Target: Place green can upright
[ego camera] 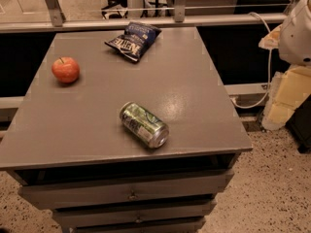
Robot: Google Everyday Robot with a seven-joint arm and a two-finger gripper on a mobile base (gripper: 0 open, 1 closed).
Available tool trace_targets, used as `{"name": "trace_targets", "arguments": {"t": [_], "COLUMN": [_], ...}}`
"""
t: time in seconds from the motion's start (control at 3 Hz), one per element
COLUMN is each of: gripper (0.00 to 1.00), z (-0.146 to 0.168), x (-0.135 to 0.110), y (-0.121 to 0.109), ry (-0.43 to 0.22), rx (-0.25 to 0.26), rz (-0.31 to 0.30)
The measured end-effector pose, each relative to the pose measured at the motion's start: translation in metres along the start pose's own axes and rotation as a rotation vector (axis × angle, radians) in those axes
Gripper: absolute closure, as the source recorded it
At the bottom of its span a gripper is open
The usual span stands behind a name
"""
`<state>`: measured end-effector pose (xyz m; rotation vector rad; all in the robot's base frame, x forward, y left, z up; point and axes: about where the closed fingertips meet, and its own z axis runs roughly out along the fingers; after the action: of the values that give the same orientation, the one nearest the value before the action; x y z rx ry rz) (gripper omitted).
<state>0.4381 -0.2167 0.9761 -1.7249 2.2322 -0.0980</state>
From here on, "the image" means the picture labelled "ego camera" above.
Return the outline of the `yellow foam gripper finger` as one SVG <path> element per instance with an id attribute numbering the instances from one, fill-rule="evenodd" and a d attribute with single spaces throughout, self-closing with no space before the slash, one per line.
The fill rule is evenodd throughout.
<path id="1" fill-rule="evenodd" d="M 263 110 L 261 125 L 278 130 L 311 94 L 311 67 L 291 65 L 285 72 L 276 72 Z"/>

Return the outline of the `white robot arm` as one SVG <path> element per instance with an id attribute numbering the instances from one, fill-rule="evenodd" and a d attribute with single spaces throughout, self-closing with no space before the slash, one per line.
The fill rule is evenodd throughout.
<path id="1" fill-rule="evenodd" d="M 266 50 L 277 49 L 290 64 L 276 72 L 268 92 L 261 125 L 267 130 L 283 127 L 311 94 L 311 0 L 299 0 L 283 23 L 259 42 Z"/>

